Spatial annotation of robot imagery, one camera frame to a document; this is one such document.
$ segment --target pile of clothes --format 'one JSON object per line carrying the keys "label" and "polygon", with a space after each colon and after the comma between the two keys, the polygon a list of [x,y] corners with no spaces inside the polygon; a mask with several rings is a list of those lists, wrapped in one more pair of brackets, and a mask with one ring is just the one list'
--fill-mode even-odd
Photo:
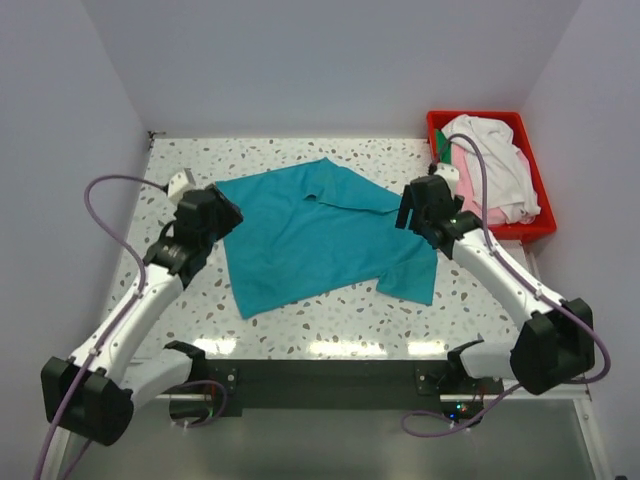
{"label": "pile of clothes", "polygon": [[[454,133],[469,136],[484,158],[489,225],[531,223],[540,213],[538,196],[531,182],[529,160],[513,144],[513,130],[501,120],[460,115],[442,131],[436,131],[438,144]],[[471,145],[462,138],[454,138],[451,149],[440,160],[460,172],[456,193],[464,197],[462,209],[481,216],[482,175]]]}

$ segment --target pink cloth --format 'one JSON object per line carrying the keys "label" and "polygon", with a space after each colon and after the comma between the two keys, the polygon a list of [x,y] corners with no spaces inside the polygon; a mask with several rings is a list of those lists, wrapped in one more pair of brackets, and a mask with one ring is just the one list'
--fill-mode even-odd
{"label": "pink cloth", "polygon": [[[462,210],[469,210],[482,218],[480,205],[473,201],[473,185],[471,183],[471,176],[469,175],[469,168],[467,167],[466,155],[467,152],[464,148],[456,144],[451,145],[451,164],[460,172],[460,180],[458,181],[456,193],[464,197]],[[518,158],[527,172],[531,174],[529,161],[521,151],[518,152]],[[489,225],[503,225],[507,223],[507,216],[500,208],[490,208],[488,216]],[[520,223],[531,223],[532,221],[533,218],[525,218],[521,220]]]}

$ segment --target gray floor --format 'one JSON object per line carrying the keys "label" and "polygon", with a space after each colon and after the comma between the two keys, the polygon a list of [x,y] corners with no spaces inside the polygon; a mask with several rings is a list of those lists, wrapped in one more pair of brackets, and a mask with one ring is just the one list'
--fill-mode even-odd
{"label": "gray floor", "polygon": [[[412,438],[401,412],[246,411],[184,431],[156,400],[112,447],[92,446],[73,479],[594,478],[571,401],[504,402],[471,434]],[[416,428],[447,428],[416,419]]]}

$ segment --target terrazzo table surface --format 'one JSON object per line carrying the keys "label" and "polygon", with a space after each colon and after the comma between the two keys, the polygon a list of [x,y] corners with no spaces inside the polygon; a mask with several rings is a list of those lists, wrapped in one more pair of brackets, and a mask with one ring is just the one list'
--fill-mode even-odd
{"label": "terrazzo table surface", "polygon": [[[398,194],[410,180],[426,174],[430,159],[423,140],[157,139],[145,176],[164,184],[187,167],[205,186],[323,157]],[[155,241],[173,211],[160,192],[141,189],[128,234],[138,252]],[[507,242],[505,247],[526,263],[519,243]],[[207,266],[158,319],[135,358],[149,358],[171,340],[197,345],[211,358],[236,359],[434,359],[480,336],[514,341],[514,324],[488,291],[453,261],[441,254],[438,261],[431,306],[377,293],[372,280],[243,320],[219,242]],[[123,256],[109,309],[135,274],[134,262]]]}

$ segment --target table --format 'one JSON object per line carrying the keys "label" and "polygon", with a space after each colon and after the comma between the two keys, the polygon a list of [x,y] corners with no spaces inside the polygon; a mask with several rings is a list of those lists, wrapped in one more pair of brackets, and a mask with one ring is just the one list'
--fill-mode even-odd
{"label": "table", "polygon": [[[206,185],[323,157],[398,194],[407,182],[425,174],[430,161],[427,142],[415,139],[157,139],[146,178],[164,184],[187,167],[198,184]],[[160,192],[142,187],[128,235],[138,252],[155,241],[173,210]],[[526,264],[518,242],[506,246]],[[124,256],[109,308],[135,274],[135,264]],[[517,337],[515,326],[487,290],[441,254],[432,306],[377,293],[375,283],[347,286],[243,320],[219,242],[207,266],[160,317],[135,358],[149,358],[167,342],[182,340],[212,358],[432,359],[477,338]]]}

